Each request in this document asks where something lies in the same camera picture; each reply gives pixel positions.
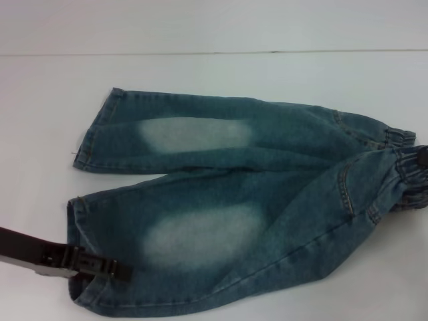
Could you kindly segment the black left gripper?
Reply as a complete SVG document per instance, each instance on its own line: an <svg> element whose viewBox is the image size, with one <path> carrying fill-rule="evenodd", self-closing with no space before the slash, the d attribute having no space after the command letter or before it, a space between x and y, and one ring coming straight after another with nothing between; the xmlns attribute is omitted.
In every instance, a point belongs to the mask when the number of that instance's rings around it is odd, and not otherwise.
<svg viewBox="0 0 428 321"><path fill-rule="evenodd" d="M68 258L68 246L1 228L1 261L33 270L42 276L71 278L72 271L83 276L98 276L129 282L132 268L74 247Z"/></svg>

